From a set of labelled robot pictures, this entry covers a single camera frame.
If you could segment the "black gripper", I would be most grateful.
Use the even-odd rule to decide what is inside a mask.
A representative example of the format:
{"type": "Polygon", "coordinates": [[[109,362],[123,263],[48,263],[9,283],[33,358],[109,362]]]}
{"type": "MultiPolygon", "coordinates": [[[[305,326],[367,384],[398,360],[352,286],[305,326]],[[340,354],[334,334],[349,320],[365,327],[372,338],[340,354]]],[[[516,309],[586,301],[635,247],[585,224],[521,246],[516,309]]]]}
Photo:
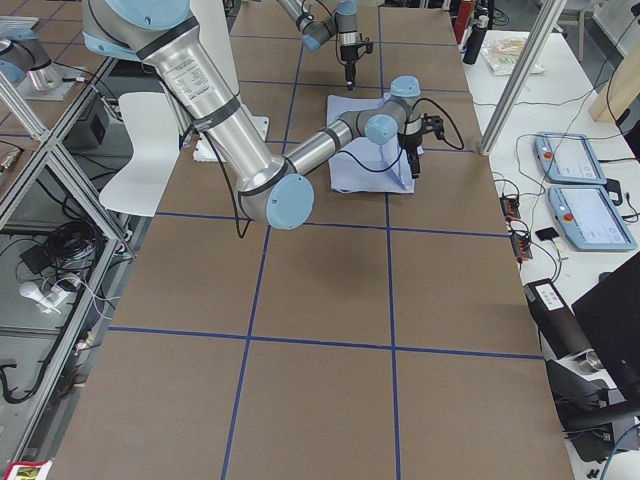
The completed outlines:
{"type": "Polygon", "coordinates": [[[338,61],[345,65],[345,84],[348,90],[355,88],[355,63],[362,55],[373,52],[373,43],[358,31],[339,32],[338,61]]]}
{"type": "Polygon", "coordinates": [[[418,148],[423,136],[433,133],[438,140],[445,139],[444,121],[438,115],[423,114],[406,123],[399,131],[399,145],[407,153],[411,178],[418,179],[421,172],[418,148]]]}

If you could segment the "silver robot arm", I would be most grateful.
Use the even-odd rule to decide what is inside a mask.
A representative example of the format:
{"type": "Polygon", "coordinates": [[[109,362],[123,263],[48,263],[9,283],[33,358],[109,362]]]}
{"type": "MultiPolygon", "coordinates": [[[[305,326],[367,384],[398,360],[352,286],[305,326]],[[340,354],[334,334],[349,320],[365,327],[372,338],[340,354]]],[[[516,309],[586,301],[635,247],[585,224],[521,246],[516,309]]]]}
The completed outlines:
{"type": "Polygon", "coordinates": [[[230,190],[235,207],[277,229],[294,229],[308,219],[314,190],[307,173],[351,141],[398,140],[417,176],[423,135],[444,134],[441,118],[420,106],[418,80],[400,76],[380,107],[342,113],[293,150],[276,155],[264,142],[267,118],[253,116],[242,102],[222,2],[85,1],[82,14],[86,47],[153,67],[221,166],[235,172],[230,190]]]}
{"type": "Polygon", "coordinates": [[[373,52],[373,43],[359,30],[356,2],[338,1],[336,7],[329,10],[318,1],[327,13],[324,19],[318,19],[306,7],[307,1],[280,0],[277,4],[294,22],[309,51],[315,52],[330,40],[335,41],[337,62],[344,68],[346,88],[352,91],[356,86],[357,62],[373,52]]]}

